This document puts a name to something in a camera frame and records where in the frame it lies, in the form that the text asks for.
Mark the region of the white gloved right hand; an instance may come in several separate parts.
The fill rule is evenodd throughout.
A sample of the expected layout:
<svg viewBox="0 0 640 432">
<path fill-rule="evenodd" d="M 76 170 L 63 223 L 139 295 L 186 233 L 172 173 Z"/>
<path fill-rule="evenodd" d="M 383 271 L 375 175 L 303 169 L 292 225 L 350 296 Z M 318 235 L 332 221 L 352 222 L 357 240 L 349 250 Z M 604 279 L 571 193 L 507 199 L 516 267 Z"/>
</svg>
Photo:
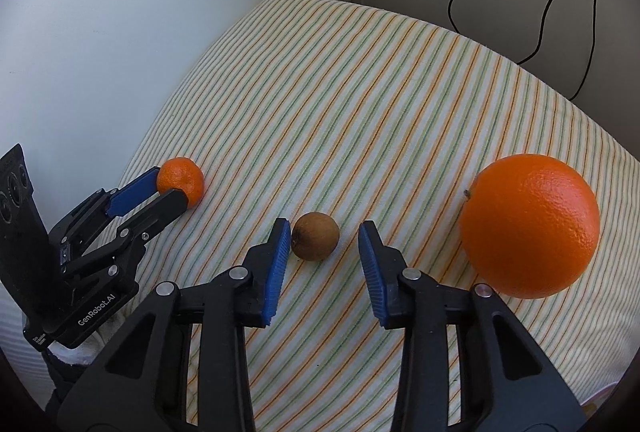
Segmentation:
<svg viewBox="0 0 640 432">
<path fill-rule="evenodd" d="M 99 326 L 99 329 L 90 334 L 77 348 L 66 348 L 58 342 L 53 342 L 48 347 L 48 351 L 67 365 L 88 366 L 96 359 L 96 356 L 100 354 L 124 321 L 125 314 L 121 309 Z"/>
</svg>

